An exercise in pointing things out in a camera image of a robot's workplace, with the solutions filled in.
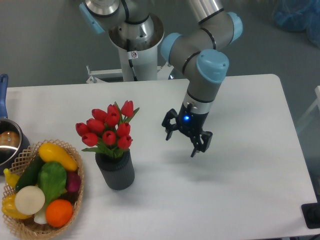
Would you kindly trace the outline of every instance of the light blue joint cap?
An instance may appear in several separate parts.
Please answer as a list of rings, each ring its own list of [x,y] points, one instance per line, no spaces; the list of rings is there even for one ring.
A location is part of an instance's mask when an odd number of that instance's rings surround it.
[[[242,24],[242,21],[240,19],[240,17],[237,16],[237,14],[235,14],[234,12],[228,12],[228,14],[230,15],[232,21],[233,21],[233,38],[231,43],[236,40],[237,38],[239,38],[244,30],[244,26]]]
[[[99,23],[94,19],[94,17],[88,11],[84,3],[81,3],[79,5],[79,9],[85,22],[89,25],[91,30],[93,30],[96,34],[102,34],[105,32],[105,30],[99,25]]]
[[[196,58],[199,73],[209,82],[221,84],[229,68],[229,59],[222,52],[206,49]]]
[[[162,41],[160,53],[168,63],[170,63],[170,52],[172,46],[180,36],[182,36],[180,33],[174,32],[166,36],[166,38]]]

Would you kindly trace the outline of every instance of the gray floor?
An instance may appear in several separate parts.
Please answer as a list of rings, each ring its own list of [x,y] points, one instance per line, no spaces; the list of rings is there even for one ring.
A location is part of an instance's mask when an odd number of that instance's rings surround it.
[[[108,35],[93,34],[82,19],[81,2],[0,0],[0,73],[9,74],[10,87],[84,84],[86,65],[91,70],[120,68]],[[320,48],[308,41],[305,32],[285,32],[275,26],[273,0],[222,2],[244,25],[241,38],[223,50],[230,61],[227,75],[279,76],[296,124],[316,99]],[[172,32],[188,35],[198,28],[186,0],[150,0],[150,11],[162,19],[165,36]],[[161,56],[158,62],[165,63]],[[320,176],[319,113],[299,139],[313,180]]]

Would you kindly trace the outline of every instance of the black vase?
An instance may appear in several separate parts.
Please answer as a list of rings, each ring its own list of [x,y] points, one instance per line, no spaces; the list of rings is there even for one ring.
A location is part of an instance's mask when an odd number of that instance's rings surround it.
[[[104,177],[106,184],[114,190],[123,190],[135,180],[135,170],[131,161],[130,151],[123,153],[118,161],[109,156],[96,153],[95,161]]]

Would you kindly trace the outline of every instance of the tulip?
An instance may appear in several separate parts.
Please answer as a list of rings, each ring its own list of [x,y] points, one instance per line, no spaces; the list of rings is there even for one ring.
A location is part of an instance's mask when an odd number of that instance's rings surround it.
[[[121,123],[116,130],[119,137],[127,136],[130,133],[130,124],[128,122]]]
[[[129,135],[122,136],[118,140],[118,147],[120,149],[127,150],[131,146],[131,142],[132,142],[132,138]]]
[[[105,122],[105,120],[108,116],[108,113],[106,113],[105,111],[103,111],[101,109],[92,109],[92,116],[97,120]]]
[[[102,135],[102,141],[106,144],[106,145],[113,145],[116,143],[117,140],[117,136],[113,131],[106,131],[103,135]]]
[[[89,147],[93,147],[98,143],[98,136],[93,132],[88,132],[82,136],[82,142]]]
[[[105,130],[104,122],[94,118],[90,118],[88,121],[86,121],[86,124],[88,125],[89,129],[96,134],[102,134]]]
[[[82,137],[84,134],[90,133],[90,128],[83,122],[75,124],[75,130]]]
[[[113,104],[113,105],[110,104],[108,106],[108,110],[107,111],[108,111],[108,114],[115,113],[120,119],[120,113],[119,113],[119,110],[118,110],[118,108],[117,108],[117,106],[115,104]]]
[[[119,116],[115,113],[108,113],[108,117],[105,120],[105,123],[108,125],[110,128],[114,128],[119,122]]]
[[[121,108],[121,113],[126,117],[130,118],[134,115],[134,103],[132,101],[125,101]]]

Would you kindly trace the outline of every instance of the cooking pot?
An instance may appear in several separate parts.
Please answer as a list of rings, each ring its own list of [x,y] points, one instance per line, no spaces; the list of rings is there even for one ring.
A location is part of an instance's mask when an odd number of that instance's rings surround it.
[[[7,74],[0,76],[0,175],[4,174],[4,169],[11,168],[19,153],[30,145],[19,125],[8,119],[6,108],[8,81]]]

